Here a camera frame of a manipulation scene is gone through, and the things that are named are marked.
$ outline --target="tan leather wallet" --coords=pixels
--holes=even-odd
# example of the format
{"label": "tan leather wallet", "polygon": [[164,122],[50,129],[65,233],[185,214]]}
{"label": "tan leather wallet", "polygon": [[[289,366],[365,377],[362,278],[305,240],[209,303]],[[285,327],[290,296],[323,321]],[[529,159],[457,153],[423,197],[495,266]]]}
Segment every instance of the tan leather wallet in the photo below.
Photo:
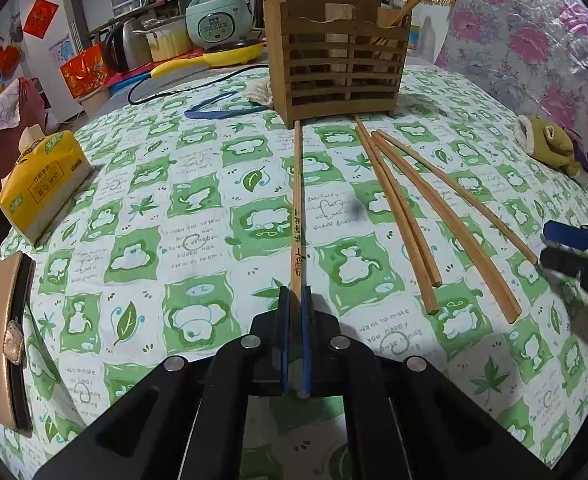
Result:
{"label": "tan leather wallet", "polygon": [[23,384],[23,308],[32,259],[18,251],[0,262],[0,423],[29,430]]}

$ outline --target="red box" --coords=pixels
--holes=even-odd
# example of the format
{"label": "red box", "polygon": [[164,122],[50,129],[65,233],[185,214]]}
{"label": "red box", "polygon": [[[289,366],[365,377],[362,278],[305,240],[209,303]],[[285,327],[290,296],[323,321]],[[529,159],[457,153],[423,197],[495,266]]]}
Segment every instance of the red box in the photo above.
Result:
{"label": "red box", "polygon": [[91,46],[60,68],[74,99],[91,94],[114,75],[103,60],[101,47],[102,43]]}

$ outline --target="green tablecloth pattern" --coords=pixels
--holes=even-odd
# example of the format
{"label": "green tablecloth pattern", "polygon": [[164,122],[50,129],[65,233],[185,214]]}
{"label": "green tablecloth pattern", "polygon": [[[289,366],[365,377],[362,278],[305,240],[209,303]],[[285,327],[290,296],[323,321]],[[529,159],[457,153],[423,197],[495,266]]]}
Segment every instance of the green tablecloth pattern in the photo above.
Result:
{"label": "green tablecloth pattern", "polygon": [[[76,134],[96,170],[33,248],[23,327],[34,429],[0,425],[0,456],[30,479],[169,355],[210,356],[276,307],[289,282],[292,131],[274,112],[187,120],[250,72],[158,99]],[[249,104],[237,94],[222,108]],[[525,155],[514,114],[465,78],[406,67],[392,116],[363,114],[469,189],[538,252],[549,219],[588,220],[588,193]],[[522,306],[509,325],[466,253],[404,177],[443,285],[426,316],[404,244],[347,117],[304,125],[307,275],[314,303],[377,353],[425,356],[548,465],[588,413],[588,302],[533,267],[484,217],[409,159],[461,216]],[[250,400],[244,479],[350,477],[340,398]]]}

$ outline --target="yellow tissue packet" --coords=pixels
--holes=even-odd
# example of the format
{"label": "yellow tissue packet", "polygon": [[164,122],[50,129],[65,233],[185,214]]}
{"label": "yellow tissue packet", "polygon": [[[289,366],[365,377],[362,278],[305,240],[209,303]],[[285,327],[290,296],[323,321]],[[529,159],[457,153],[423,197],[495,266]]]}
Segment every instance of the yellow tissue packet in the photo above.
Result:
{"label": "yellow tissue packet", "polygon": [[34,245],[91,171],[69,130],[36,140],[7,177],[0,193],[1,210]]}

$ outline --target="plush toy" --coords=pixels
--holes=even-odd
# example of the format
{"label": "plush toy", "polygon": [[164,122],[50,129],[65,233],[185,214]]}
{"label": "plush toy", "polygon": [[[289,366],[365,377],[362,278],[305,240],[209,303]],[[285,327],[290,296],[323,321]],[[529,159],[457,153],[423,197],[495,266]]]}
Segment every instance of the plush toy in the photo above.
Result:
{"label": "plush toy", "polygon": [[554,170],[563,171],[582,187],[588,186],[588,172],[581,163],[581,157],[576,156],[576,144],[558,124],[520,115],[514,124],[514,136],[529,156]]}

